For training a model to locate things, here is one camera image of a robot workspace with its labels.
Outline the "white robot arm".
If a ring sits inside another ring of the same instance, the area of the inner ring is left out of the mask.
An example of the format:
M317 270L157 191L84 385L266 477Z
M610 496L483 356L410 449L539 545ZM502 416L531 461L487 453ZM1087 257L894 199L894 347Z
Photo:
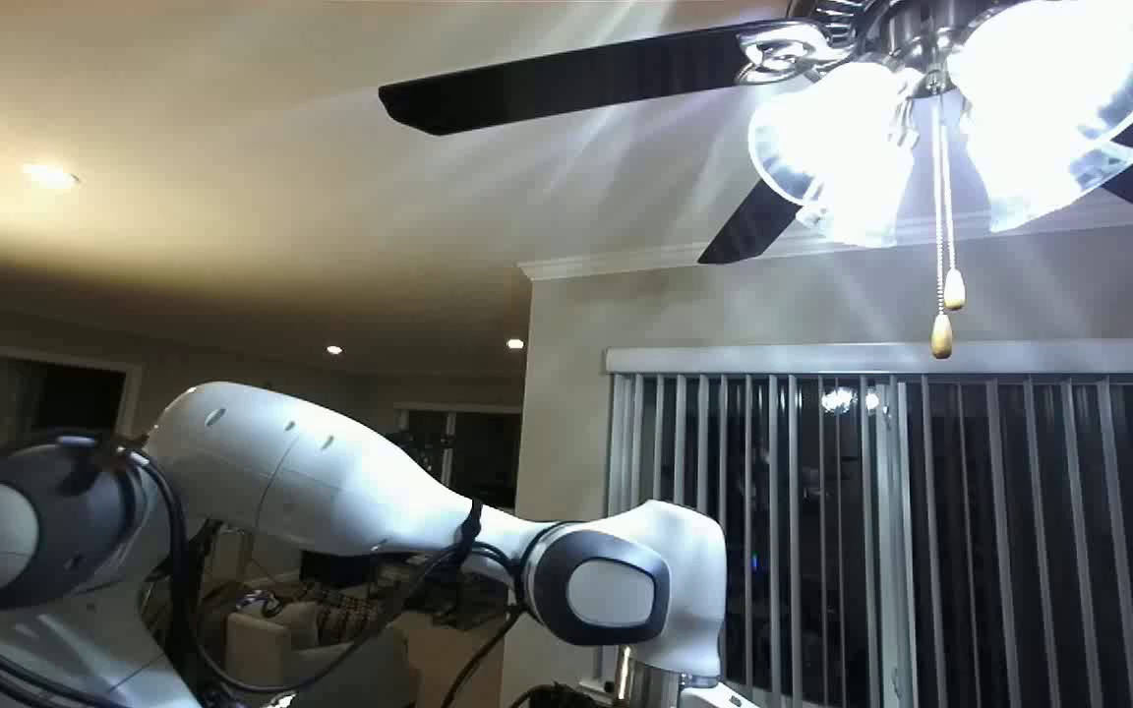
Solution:
M627 643L690 684L719 676L716 520L666 498L518 520L333 410L205 382L138 445L84 428L0 445L0 704L202 708L188 625L150 629L140 587L182 572L207 521L309 554L493 571L568 643Z

